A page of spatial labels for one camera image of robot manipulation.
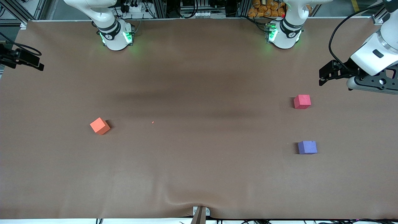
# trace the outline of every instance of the cube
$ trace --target cube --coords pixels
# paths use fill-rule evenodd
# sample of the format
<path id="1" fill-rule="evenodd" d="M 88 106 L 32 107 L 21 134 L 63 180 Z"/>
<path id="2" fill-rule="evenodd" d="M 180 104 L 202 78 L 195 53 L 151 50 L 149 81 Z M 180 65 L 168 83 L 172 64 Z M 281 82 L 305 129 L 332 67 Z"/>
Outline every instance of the cube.
<path id="1" fill-rule="evenodd" d="M 105 132 L 109 131 L 111 128 L 102 118 L 98 118 L 90 124 L 91 128 L 95 133 L 99 135 L 105 134 Z"/>
<path id="2" fill-rule="evenodd" d="M 298 152 L 302 155 L 311 155 L 318 152 L 315 141 L 302 141 L 298 145 Z"/>
<path id="3" fill-rule="evenodd" d="M 310 95 L 297 95 L 294 102 L 295 109 L 307 109 L 311 106 Z"/>

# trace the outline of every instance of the purple cube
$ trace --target purple cube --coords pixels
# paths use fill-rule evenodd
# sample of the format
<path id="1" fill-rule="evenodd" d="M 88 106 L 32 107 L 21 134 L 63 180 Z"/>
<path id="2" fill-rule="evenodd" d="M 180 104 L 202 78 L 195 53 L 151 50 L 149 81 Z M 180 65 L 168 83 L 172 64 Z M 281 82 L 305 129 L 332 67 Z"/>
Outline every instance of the purple cube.
<path id="1" fill-rule="evenodd" d="M 318 151 L 316 150 L 316 142 L 315 141 L 302 141 L 298 144 L 299 153 L 302 155 L 310 155 L 315 154 Z"/>

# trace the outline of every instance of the table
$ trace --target table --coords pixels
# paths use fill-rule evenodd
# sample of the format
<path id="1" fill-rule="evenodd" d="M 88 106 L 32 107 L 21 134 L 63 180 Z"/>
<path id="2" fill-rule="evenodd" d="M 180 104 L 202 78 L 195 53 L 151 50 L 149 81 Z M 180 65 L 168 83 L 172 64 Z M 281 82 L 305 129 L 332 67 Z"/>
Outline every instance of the table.
<path id="1" fill-rule="evenodd" d="M 0 80 L 0 218 L 398 218 L 397 97 L 318 86 L 340 19 L 288 50 L 235 20 L 144 21 L 112 52 L 89 22 L 30 22 L 43 72 Z M 378 27 L 351 19 L 345 61 Z M 309 94 L 312 106 L 292 100 Z M 103 136 L 89 124 L 108 120 Z M 297 142 L 317 142 L 299 155 Z"/>

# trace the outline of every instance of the power strip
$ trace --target power strip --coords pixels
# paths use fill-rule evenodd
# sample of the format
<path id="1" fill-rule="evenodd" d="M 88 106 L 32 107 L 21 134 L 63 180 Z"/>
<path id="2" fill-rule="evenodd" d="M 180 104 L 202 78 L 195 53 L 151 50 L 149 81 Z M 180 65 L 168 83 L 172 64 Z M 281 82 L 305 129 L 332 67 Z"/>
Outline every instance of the power strip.
<path id="1" fill-rule="evenodd" d="M 131 7 L 130 6 L 129 12 L 141 12 L 141 10 L 142 10 L 142 5 L 139 4 L 138 7 Z"/>

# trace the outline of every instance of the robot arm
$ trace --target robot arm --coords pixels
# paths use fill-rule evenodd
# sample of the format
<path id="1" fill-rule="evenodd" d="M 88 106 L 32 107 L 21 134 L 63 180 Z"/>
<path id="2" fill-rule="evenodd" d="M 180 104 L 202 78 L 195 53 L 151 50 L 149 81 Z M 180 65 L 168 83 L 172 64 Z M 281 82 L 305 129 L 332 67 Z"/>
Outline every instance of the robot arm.
<path id="1" fill-rule="evenodd" d="M 348 78 L 349 90 L 398 94 L 398 0 L 383 0 L 390 18 L 370 35 L 341 65 L 332 60 L 319 70 L 319 85 L 328 80 Z"/>
<path id="2" fill-rule="evenodd" d="M 302 26 L 308 18 L 308 4 L 323 4 L 332 0 L 284 0 L 288 5 L 286 16 L 281 21 L 272 21 L 275 26 L 268 40 L 275 46 L 288 49 L 299 40 Z"/>
<path id="3" fill-rule="evenodd" d="M 132 26 L 124 20 L 117 20 L 108 8 L 117 0 L 64 0 L 66 4 L 82 11 L 93 20 L 99 29 L 102 42 L 111 50 L 119 51 L 132 44 Z"/>

